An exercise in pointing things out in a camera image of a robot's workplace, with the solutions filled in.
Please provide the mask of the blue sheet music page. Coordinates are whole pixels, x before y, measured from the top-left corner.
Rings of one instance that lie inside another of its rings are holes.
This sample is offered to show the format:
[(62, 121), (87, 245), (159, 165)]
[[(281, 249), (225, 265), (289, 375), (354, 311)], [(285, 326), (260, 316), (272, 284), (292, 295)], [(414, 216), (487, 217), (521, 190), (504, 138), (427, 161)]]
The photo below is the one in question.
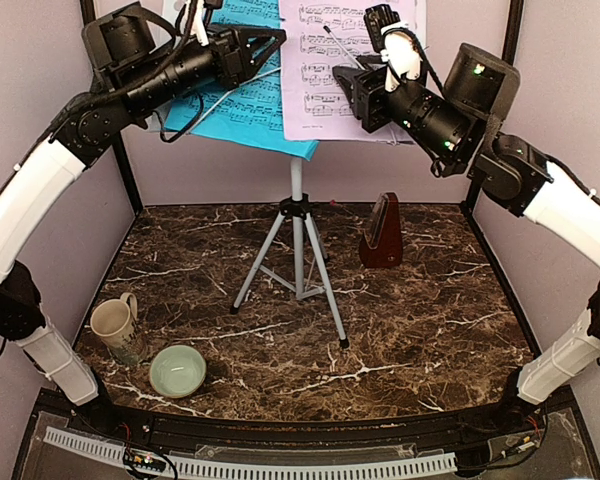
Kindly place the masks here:
[(173, 101), (166, 114), (166, 129), (177, 132), (200, 114), (191, 134), (311, 160), (317, 141), (284, 137), (279, 70), (280, 54), (274, 53), (254, 80), (232, 93), (212, 83), (188, 98)]

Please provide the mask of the lavender sheet music page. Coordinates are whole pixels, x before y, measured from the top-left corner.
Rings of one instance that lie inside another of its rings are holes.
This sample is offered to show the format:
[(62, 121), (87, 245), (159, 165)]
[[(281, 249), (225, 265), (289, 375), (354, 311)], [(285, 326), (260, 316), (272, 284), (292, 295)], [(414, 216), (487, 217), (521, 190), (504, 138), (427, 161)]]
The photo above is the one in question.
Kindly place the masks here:
[(332, 75), (335, 66), (374, 52), (364, 24), (375, 1), (316, 0), (279, 2), (287, 40), (281, 47), (281, 91), (287, 140), (358, 140), (409, 143), (408, 134), (384, 126), (369, 134), (354, 118)]

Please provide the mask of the grey perforated music stand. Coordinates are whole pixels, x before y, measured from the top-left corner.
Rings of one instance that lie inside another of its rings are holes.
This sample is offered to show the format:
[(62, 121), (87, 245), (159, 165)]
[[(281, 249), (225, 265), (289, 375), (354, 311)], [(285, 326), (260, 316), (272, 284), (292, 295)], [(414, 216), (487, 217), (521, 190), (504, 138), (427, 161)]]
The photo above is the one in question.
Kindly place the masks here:
[[(246, 24), (248, 26), (283, 28), (281, 26), (279, 2), (280, 1), (227, 1), (215, 15), (214, 20), (222, 26), (227, 24)], [(353, 59), (354, 65), (360, 64), (362, 56), (363, 55), (359, 55)], [(200, 114), (196, 114), (182, 129), (186, 129), (189, 132), (196, 126), (200, 117)], [(347, 347), (349, 344), (348, 338), (344, 330), (326, 269), (328, 255), (320, 239), (308, 197), (304, 194), (302, 189), (302, 166), (308, 161), (299, 157), (288, 156), (290, 158), (291, 169), (291, 195), (280, 203), (279, 212), (275, 218), (274, 224), (267, 234), (256, 259), (232, 304), (231, 311), (233, 313), (238, 312), (256, 274), (258, 272), (263, 272), (265, 275), (279, 281), (280, 284), (291, 290), (299, 300), (306, 299), (316, 294), (325, 295), (331, 309), (331, 314), (334, 318), (340, 344), (342, 347)], [(278, 274), (272, 272), (263, 264), (264, 258), (268, 253), (273, 240), (286, 219), (289, 219), (292, 222), (294, 240), (293, 252), (295, 274), (292, 282), (280, 278)]]

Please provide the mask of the red-brown wooden metronome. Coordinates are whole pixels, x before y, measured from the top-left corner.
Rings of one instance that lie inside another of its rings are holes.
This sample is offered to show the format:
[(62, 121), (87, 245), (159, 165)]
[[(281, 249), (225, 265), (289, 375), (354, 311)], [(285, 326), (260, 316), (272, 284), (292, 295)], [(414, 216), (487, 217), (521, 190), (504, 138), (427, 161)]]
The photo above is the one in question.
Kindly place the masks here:
[(379, 195), (360, 240), (359, 257), (366, 268), (391, 268), (402, 263), (399, 201), (394, 192)]

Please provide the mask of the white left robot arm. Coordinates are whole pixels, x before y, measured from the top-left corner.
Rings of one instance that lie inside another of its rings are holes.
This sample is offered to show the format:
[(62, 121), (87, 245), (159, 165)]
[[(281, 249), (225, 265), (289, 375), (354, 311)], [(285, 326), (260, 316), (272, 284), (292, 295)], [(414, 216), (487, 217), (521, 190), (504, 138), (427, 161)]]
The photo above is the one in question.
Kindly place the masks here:
[(145, 127), (170, 100), (208, 83), (227, 90), (256, 77), (280, 49), (282, 29), (217, 24), (216, 1), (188, 1), (171, 23), (133, 2), (88, 23), (82, 39), (93, 80), (73, 97), (0, 190), (0, 336), (16, 343), (100, 436), (121, 427), (120, 412), (41, 309), (19, 253), (49, 209), (126, 127)]

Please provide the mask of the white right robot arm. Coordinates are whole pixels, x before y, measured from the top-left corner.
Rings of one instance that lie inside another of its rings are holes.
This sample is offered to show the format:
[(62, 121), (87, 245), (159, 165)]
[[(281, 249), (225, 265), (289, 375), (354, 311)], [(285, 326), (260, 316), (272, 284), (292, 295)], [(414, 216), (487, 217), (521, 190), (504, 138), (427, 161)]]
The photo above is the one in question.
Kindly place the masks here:
[[(382, 53), (378, 67), (336, 66), (332, 74), (367, 132), (393, 122), (432, 159), (432, 172), (467, 173), (485, 195), (517, 217), (545, 227), (600, 268), (600, 201), (560, 161), (501, 132), (518, 87), (507, 62), (462, 44), (442, 95), (421, 76), (411, 46)], [(490, 413), (501, 434), (514, 432), (558, 387), (600, 359), (600, 281), (585, 311), (550, 349), (514, 371)]]

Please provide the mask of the cream ceramic mug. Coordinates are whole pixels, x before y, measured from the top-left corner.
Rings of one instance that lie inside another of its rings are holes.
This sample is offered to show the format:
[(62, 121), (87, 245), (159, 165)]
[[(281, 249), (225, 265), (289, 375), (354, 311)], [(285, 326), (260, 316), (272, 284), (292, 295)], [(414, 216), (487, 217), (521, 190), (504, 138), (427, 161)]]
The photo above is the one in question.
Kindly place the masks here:
[(117, 361), (134, 366), (147, 355), (147, 344), (137, 321), (136, 295), (125, 292), (118, 299), (98, 305), (91, 314), (90, 327)]

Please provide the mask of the light green ceramic bowl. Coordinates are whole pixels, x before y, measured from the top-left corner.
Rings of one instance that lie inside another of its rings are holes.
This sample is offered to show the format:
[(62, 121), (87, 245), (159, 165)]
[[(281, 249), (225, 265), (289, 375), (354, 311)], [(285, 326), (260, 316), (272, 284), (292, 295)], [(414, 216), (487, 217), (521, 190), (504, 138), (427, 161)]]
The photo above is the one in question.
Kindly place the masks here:
[(183, 398), (201, 387), (206, 373), (206, 360), (195, 348), (173, 345), (155, 356), (149, 369), (149, 381), (158, 394)]

